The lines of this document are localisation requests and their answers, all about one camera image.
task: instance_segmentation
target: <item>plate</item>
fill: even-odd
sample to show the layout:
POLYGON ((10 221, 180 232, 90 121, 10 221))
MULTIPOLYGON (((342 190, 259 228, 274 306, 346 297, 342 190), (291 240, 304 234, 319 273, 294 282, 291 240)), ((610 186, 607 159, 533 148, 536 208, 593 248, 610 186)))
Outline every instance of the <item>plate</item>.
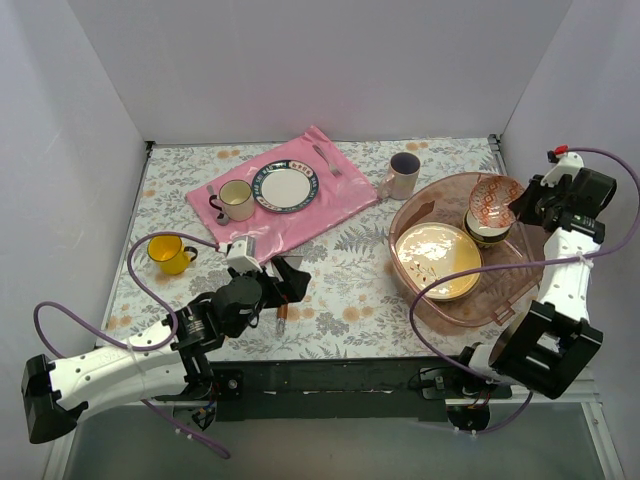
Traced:
POLYGON ((473 187, 469 195, 469 210, 485 227, 509 227, 516 221, 509 204, 523 193, 524 187, 517 180, 504 175, 494 175, 473 187))
POLYGON ((278 160, 265 165, 253 177, 253 197, 275 213, 302 210, 318 194, 318 176, 306 163, 278 160))
MULTIPOLYGON (((410 227, 396 243, 398 259, 411 280, 422 290, 436 280, 482 266, 480 250, 462 230, 444 223, 410 227)), ((478 283, 479 273, 456 278, 429 290, 432 300, 453 300, 478 283)))

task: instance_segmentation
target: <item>yellow plate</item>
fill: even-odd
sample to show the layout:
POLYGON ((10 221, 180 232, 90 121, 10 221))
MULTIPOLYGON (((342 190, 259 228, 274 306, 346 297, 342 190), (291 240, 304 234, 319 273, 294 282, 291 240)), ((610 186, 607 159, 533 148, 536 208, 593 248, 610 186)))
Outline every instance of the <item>yellow plate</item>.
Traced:
MULTIPOLYGON (((409 228, 396 243, 398 258, 413 282, 423 289, 436 280, 482 265, 473 240, 451 225, 421 223, 409 228)), ((453 300, 469 292, 480 274, 443 283, 427 292, 432 300, 453 300)))

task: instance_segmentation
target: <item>pink cloth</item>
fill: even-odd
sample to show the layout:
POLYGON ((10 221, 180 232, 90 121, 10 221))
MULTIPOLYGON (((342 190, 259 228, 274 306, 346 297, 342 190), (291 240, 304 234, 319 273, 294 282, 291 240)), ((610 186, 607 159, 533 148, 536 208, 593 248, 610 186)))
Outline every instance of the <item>pink cloth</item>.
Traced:
POLYGON ((329 230, 377 200, 375 189, 367 178, 317 127, 302 136, 246 161, 226 174, 187 193, 187 200, 218 242, 230 242, 242 235, 256 238, 256 259, 264 263, 274 255, 291 250, 329 230), (342 175, 334 177, 329 166, 313 149, 318 145, 342 175), (306 208, 294 213, 272 213, 256 202, 256 210, 244 222, 231 220, 221 226, 215 221, 217 211, 209 205, 207 185, 218 193, 229 180, 244 180, 249 185, 265 165, 278 160, 299 160, 313 168, 318 176, 319 191, 306 208))

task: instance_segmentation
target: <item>white wall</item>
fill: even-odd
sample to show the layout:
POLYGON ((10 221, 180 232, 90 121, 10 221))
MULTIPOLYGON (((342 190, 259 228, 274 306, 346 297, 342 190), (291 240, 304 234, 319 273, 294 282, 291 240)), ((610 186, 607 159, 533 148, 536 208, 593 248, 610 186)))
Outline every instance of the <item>white wall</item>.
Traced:
MULTIPOLYGON (((640 4, 574 0, 504 134, 507 169, 522 180, 548 169, 557 145, 609 149, 640 170, 640 4)), ((607 244, 624 234, 638 204, 626 173, 605 158, 588 166, 615 176, 618 193, 601 215, 607 244)), ((600 259, 589 293, 605 343, 594 359, 607 423, 627 478, 640 478, 640 238, 600 259)))
MULTIPOLYGON (((0 0, 0 478, 42 475, 20 383, 45 351, 32 310, 63 302, 98 325, 144 162, 144 143, 65 0, 0 0)), ((45 312, 60 349, 93 338, 45 312)))
POLYGON ((69 0, 165 143, 504 130, 570 0, 69 0))

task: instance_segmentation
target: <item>floral pattern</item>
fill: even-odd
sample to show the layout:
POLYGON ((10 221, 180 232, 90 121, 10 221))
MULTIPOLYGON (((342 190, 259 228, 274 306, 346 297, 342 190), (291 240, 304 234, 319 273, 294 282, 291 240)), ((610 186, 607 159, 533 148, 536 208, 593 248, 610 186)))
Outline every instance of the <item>floral pattern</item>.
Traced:
MULTIPOLYGON (((424 139, 388 142, 337 143, 347 158, 375 186, 387 172, 389 159, 410 151, 422 162, 416 191, 430 182, 465 171, 498 172, 486 139, 424 139)), ((185 194, 274 144, 158 147, 149 159, 142 195, 135 213, 129 247, 143 235, 159 230, 186 232, 203 239, 211 234, 200 222, 185 194)), ((289 360, 430 355, 409 325, 408 306, 392 282, 387 234, 401 201, 387 199, 365 209, 328 232, 299 246, 301 269, 312 275, 308 295, 291 305, 283 336, 276 335, 275 311, 264 311, 256 329, 227 339, 210 359, 289 360)), ((187 270, 169 277, 148 258, 144 247, 134 256, 142 281, 172 308, 229 281, 222 255, 194 245, 198 259, 187 270)), ((531 295, 515 305, 517 313, 531 295)), ((126 267, 118 278, 108 322, 103 326, 117 338, 138 333, 164 318, 166 312, 131 280, 126 267)), ((425 336, 448 354, 466 345, 493 341, 504 328, 495 324, 441 336, 420 323, 425 336)))

